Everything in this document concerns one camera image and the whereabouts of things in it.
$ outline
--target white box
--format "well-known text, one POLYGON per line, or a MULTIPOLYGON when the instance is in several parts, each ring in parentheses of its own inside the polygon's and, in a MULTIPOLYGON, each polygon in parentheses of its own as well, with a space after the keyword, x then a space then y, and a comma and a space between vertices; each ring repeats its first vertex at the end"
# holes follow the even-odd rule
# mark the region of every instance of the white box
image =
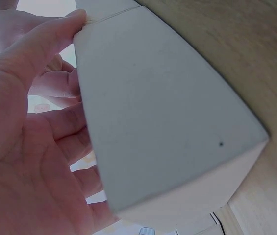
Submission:
MULTIPOLYGON (((87 10, 89 2, 95 1, 77 6, 87 10)), ((124 0, 101 0, 103 9, 104 2, 124 0)), ((96 20, 74 43, 111 210, 169 232, 223 206, 267 143, 265 129, 205 59, 147 8, 120 7, 102 19, 100 7, 92 9, 96 20)))

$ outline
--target finger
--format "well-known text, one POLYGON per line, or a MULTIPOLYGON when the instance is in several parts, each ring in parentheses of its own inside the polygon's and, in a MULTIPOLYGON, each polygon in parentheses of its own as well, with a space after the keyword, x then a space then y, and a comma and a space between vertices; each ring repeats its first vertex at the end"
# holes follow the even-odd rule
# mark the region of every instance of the finger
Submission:
POLYGON ((103 190, 97 166, 86 170, 77 170, 73 172, 73 175, 77 179, 85 198, 91 197, 103 190))
POLYGON ((28 92, 33 79, 73 42, 86 22, 86 12, 77 10, 64 18, 36 27, 0 55, 0 71, 19 80, 28 92))
POLYGON ((98 232, 119 221, 119 219, 111 213, 107 202, 89 204, 89 207, 92 209, 94 232, 98 232))
POLYGON ((42 97, 61 108, 67 108, 81 102, 81 96, 78 96, 76 98, 59 98, 59 97, 42 95, 42 97))
POLYGON ((35 16, 35 20, 33 21, 32 28, 35 28, 45 22, 56 20, 56 19, 59 19, 59 17, 35 16))
POLYGON ((73 98, 80 95, 77 70, 49 71, 34 79, 30 94, 47 95, 60 98, 73 98))
POLYGON ((74 66, 71 65, 70 63, 66 62, 65 60, 63 60, 62 70, 66 71, 66 72, 72 72, 74 70, 74 66))
POLYGON ((59 19, 59 17, 36 16, 27 12, 24 12, 24 14, 31 16, 31 20, 26 22, 25 28, 23 29, 23 33, 28 33, 35 27, 38 27, 39 25, 45 22, 59 19))
POLYGON ((40 113, 50 124, 55 140, 78 133, 86 126, 82 103, 63 110, 40 113))
POLYGON ((92 151, 87 127, 84 127, 74 135, 58 140, 56 143, 66 157, 69 165, 73 165, 92 151))

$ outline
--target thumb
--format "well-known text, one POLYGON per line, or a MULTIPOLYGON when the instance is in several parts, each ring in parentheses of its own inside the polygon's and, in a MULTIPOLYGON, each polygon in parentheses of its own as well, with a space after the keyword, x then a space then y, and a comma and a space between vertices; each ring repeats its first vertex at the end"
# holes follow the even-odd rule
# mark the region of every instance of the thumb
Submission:
POLYGON ((73 42, 85 22, 86 12, 80 9, 39 25, 0 55, 0 71, 19 80, 28 92, 34 77, 73 42))
POLYGON ((35 15, 30 15, 30 21, 25 25, 25 28, 23 30, 23 34, 26 34, 33 30, 34 28, 38 27, 39 25, 59 19, 58 17, 45 17, 45 16, 35 16, 35 15))

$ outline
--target hand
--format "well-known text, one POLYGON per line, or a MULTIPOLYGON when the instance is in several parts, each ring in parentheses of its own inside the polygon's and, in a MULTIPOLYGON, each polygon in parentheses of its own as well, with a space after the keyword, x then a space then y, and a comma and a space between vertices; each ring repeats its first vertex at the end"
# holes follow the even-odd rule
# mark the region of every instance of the hand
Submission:
POLYGON ((91 151, 82 105, 27 114, 33 79, 72 43, 82 10, 35 28, 0 54, 0 235, 90 235, 116 222, 96 168, 71 172, 91 151))
MULTIPOLYGON (((14 8, 0 10, 0 53, 40 24, 56 17, 35 16, 14 8)), ((29 95, 40 95, 60 107, 81 101, 76 69, 59 54, 34 79, 29 95)))

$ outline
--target wooden surface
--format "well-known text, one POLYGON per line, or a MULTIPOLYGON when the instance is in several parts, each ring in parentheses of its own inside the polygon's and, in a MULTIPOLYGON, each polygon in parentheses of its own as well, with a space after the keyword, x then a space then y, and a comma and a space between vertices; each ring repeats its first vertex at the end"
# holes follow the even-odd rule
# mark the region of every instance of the wooden surface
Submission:
POLYGON ((229 207, 245 235, 277 235, 277 0, 138 2, 191 43, 270 132, 229 207))

